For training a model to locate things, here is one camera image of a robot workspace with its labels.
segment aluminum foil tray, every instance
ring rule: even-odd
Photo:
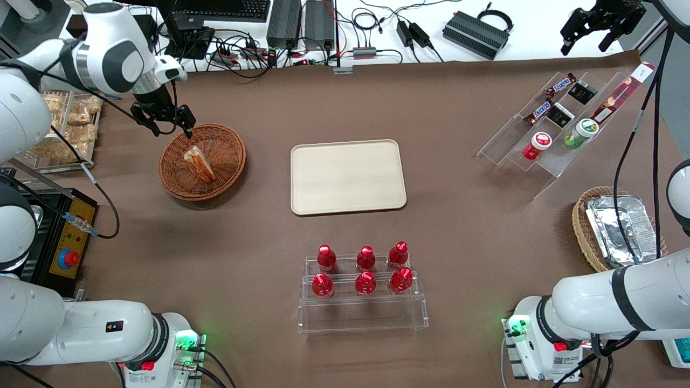
[[[618,213],[634,254],[620,234],[613,197],[597,197],[586,203],[586,214],[604,260],[612,268],[654,261],[656,234],[642,200],[634,195],[619,195]]]

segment green jar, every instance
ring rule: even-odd
[[[577,148],[597,133],[599,133],[599,124],[592,119],[582,119],[565,137],[565,144],[568,147]]]

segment wicker basket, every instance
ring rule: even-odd
[[[244,169],[246,151],[239,135],[219,124],[194,127],[192,139],[178,133],[168,143],[158,162],[158,177],[163,187],[173,196],[186,201],[204,201],[228,190]],[[201,181],[184,161],[184,153],[199,147],[208,160],[216,179]]]
[[[626,191],[618,190],[618,195],[626,195]],[[585,191],[580,199],[575,203],[573,207],[573,230],[575,231],[575,236],[578,239],[578,244],[580,249],[584,254],[587,262],[597,271],[608,271],[611,269],[609,265],[604,261],[601,252],[599,251],[599,244],[597,243],[594,232],[591,226],[589,226],[589,219],[587,214],[584,212],[585,203],[595,197],[601,197],[603,195],[613,195],[613,188],[610,186],[598,186],[590,188]],[[654,225],[654,219],[649,218],[652,225]],[[663,236],[661,237],[661,254],[665,256],[668,254],[666,250],[666,242]]]

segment emergency stop button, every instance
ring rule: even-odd
[[[79,254],[72,249],[63,249],[57,257],[57,265],[62,269],[70,269],[79,264]]]
[[[557,343],[553,344],[553,348],[556,351],[566,351],[566,350],[568,350],[568,345],[566,345],[565,342],[557,342]]]

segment acrylic shelf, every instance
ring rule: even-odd
[[[550,175],[549,180],[542,189],[536,193],[534,198],[538,197],[555,183],[587,143],[597,137],[592,137],[592,139],[578,148],[571,148],[564,143],[565,136],[572,131],[580,120],[592,116],[599,105],[606,101],[613,90],[627,78],[623,73],[617,72],[608,82],[604,82],[591,73],[586,72],[583,76],[578,78],[578,80],[585,82],[598,91],[587,104],[580,103],[568,94],[572,86],[568,86],[566,90],[552,97],[551,101],[559,103],[574,116],[574,118],[563,126],[563,128],[551,121],[548,117],[545,117],[546,115],[541,117],[534,126],[530,126],[523,121],[525,117],[529,116],[546,101],[547,96],[543,93],[543,90],[552,87],[565,77],[566,75],[563,73],[556,73],[477,153],[477,156],[484,155],[497,165],[510,162],[520,167],[520,169],[525,172],[537,165],[540,169],[546,171]],[[613,116],[607,118],[600,126],[599,133],[604,130],[612,119]],[[553,143],[549,149],[541,152],[535,160],[529,160],[523,156],[522,149],[529,144],[532,136],[537,132],[548,133]]]
[[[359,275],[355,266],[357,255],[338,256],[338,274],[329,275],[334,287],[331,298],[318,298],[312,292],[311,284],[319,266],[316,257],[306,258],[297,307],[297,328],[301,334],[383,329],[419,331],[429,326],[426,297],[417,271],[413,271],[412,286],[396,295],[388,290],[393,274],[385,268],[388,254],[375,255],[373,274],[377,286],[366,297],[355,292],[355,279]],[[412,262],[408,260],[406,266],[412,268]]]

